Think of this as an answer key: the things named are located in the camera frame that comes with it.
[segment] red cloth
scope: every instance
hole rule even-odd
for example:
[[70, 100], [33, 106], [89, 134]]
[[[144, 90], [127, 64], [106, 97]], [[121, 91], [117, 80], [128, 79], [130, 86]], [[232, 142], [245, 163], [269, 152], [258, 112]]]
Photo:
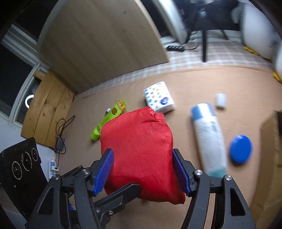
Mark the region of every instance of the red cloth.
[[109, 121], [101, 129], [101, 151], [114, 151], [114, 164], [105, 184], [109, 195], [128, 183], [142, 187], [140, 198], [183, 204], [173, 170], [173, 138], [164, 115], [144, 107]]

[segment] cardboard box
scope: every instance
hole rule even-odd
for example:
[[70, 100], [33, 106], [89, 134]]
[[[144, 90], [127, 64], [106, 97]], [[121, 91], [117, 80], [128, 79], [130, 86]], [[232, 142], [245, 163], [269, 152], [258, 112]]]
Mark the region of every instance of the cardboard box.
[[266, 229], [282, 207], [282, 111], [261, 127], [261, 167], [251, 213], [257, 229]]

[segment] black cable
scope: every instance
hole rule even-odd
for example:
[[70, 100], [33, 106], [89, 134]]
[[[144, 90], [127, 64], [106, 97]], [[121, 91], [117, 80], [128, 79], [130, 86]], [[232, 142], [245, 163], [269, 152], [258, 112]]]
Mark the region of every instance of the black cable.
[[193, 30], [194, 27], [195, 27], [195, 23], [196, 23], [196, 21], [197, 21], [198, 14], [199, 14], [199, 1], [197, 1], [197, 5], [195, 6], [194, 13], [192, 14], [192, 16], [194, 16], [194, 17], [193, 17], [192, 24], [189, 24], [189, 28], [186, 28], [186, 29], [188, 30], [188, 36], [187, 36], [187, 38], [186, 38], [186, 43], [185, 43], [185, 44], [187, 44], [187, 43], [190, 41], [190, 37], [191, 37], [191, 34], [192, 34], [192, 32], [193, 32], [192, 30]]
[[[56, 134], [58, 135], [58, 138], [61, 139], [61, 141], [62, 141], [62, 143], [63, 143], [63, 145], [64, 145], [64, 146], [63, 146], [63, 149], [65, 148], [65, 152], [64, 152], [64, 153], [61, 153], [61, 152], [60, 152], [61, 150], [58, 150], [58, 151], [57, 151], [57, 149], [55, 149], [55, 148], [49, 146], [49, 148], [52, 149], [56, 154], [57, 154], [57, 153], [59, 154], [59, 156], [58, 156], [58, 164], [57, 164], [57, 166], [55, 167], [55, 169], [57, 169], [58, 166], [59, 166], [60, 154], [65, 154], [66, 151], [67, 151], [66, 145], [65, 145], [65, 143], [64, 143], [63, 140], [62, 140], [63, 130], [64, 130], [69, 124], [71, 124], [71, 122], [74, 120], [74, 118], [75, 118], [75, 115], [72, 116], [72, 117], [71, 117], [69, 120], [67, 120], [67, 121], [66, 121], [64, 118], [61, 118], [61, 119], [58, 120], [58, 122], [57, 122], [57, 124], [56, 124]], [[58, 123], [59, 123], [61, 120], [63, 120], [64, 123], [61, 124], [61, 125], [59, 126], [59, 128], [57, 129]]]
[[74, 93], [73, 98], [72, 98], [72, 101], [74, 100], [76, 94], [77, 94], [77, 91]]
[[199, 46], [200, 46], [200, 41], [197, 41], [197, 44], [196, 44], [196, 47], [195, 47], [195, 48], [192, 48], [192, 49], [185, 49], [185, 50], [194, 50], [194, 49], [198, 48]]

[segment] white wall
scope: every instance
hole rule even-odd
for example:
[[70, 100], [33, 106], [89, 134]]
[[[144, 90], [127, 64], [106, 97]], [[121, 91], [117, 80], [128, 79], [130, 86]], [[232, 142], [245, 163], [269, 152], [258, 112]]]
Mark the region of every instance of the white wall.
[[[25, 140], [25, 138], [21, 136], [21, 128], [11, 123], [8, 123], [6, 120], [0, 117], [0, 152], [23, 140]], [[37, 149], [42, 161], [41, 162], [42, 170], [46, 178], [48, 178], [49, 176], [48, 162], [49, 160], [55, 160], [55, 153], [53, 150], [49, 149], [46, 146], [42, 146], [40, 144], [37, 144]]]

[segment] blue lid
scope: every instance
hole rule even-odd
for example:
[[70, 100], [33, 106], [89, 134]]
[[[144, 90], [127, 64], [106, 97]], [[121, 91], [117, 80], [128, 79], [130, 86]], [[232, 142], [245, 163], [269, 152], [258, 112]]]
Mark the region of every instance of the blue lid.
[[210, 104], [198, 104], [191, 109], [193, 121], [209, 116], [215, 116]]
[[231, 158], [240, 164], [245, 163], [252, 153], [252, 142], [245, 135], [236, 136], [230, 145]]

